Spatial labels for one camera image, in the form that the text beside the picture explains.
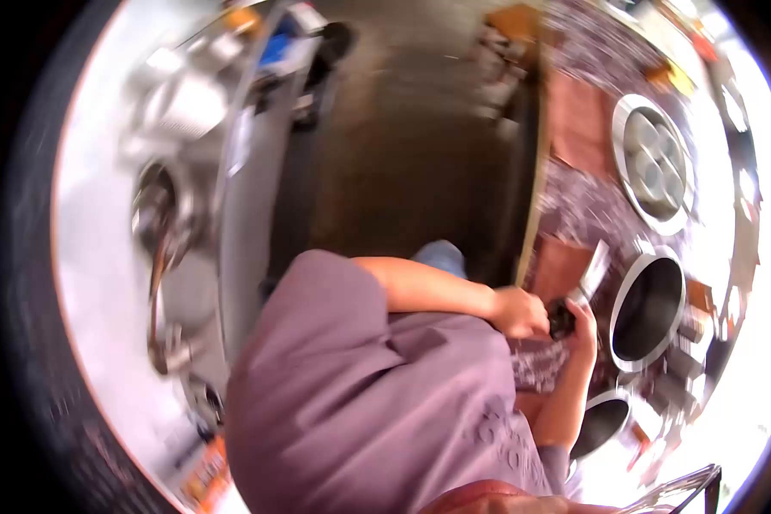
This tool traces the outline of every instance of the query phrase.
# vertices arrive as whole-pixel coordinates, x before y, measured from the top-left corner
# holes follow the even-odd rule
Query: forearm
[[[377,278],[390,313],[440,312],[489,319],[495,292],[419,262],[397,257],[355,257],[353,261]]]
[[[596,352],[578,352],[565,363],[554,391],[531,430],[538,447],[562,446],[571,452],[586,413],[596,356]]]

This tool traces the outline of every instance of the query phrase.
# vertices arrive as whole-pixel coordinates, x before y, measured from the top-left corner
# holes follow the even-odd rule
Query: person
[[[505,337],[548,334],[535,295],[468,281],[447,241],[412,260],[302,253],[227,388],[227,458],[247,507],[585,512],[559,495],[597,329],[588,305],[568,309],[571,356],[527,417],[514,409]]]

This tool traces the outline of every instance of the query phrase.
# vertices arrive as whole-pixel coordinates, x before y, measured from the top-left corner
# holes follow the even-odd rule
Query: pot
[[[637,373],[657,360],[677,331],[685,300],[677,254],[665,246],[641,248],[614,300],[608,333],[614,364]]]
[[[630,416],[631,395],[624,389],[612,389],[589,400],[580,435],[571,448],[571,458],[582,462],[607,444],[617,446]]]

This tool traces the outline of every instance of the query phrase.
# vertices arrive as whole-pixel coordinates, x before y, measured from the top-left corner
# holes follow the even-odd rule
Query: handle
[[[637,514],[638,512],[667,511],[669,514],[678,514],[692,499],[705,491],[705,514],[717,512],[717,499],[720,494],[720,480],[722,468],[716,464],[698,469],[688,475],[676,478],[671,482],[659,485],[649,491],[645,496],[628,507],[617,511],[615,514]],[[669,505],[679,494],[689,493],[688,497],[679,505]]]
[[[548,334],[555,341],[560,341],[574,333],[576,317],[565,306],[565,298],[548,302]]]
[[[162,233],[154,250],[149,283],[149,324],[146,349],[151,365],[161,375],[174,374],[185,368],[202,347],[202,342],[196,339],[184,340],[182,327],[177,323],[166,324],[163,340],[159,340],[157,337],[157,294],[165,271],[177,259],[177,252],[171,252],[172,240],[169,232],[170,230],[165,230]]]

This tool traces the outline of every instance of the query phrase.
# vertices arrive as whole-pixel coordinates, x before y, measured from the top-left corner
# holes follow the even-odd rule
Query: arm
[[[576,316],[574,334],[567,340],[571,356],[532,427],[538,447],[560,446],[571,452],[586,414],[591,373],[597,360],[597,322],[591,307],[565,302]]]
[[[548,333],[543,302],[517,287],[493,290],[420,262],[355,257],[385,290],[390,313],[438,312],[482,317],[510,337]]]

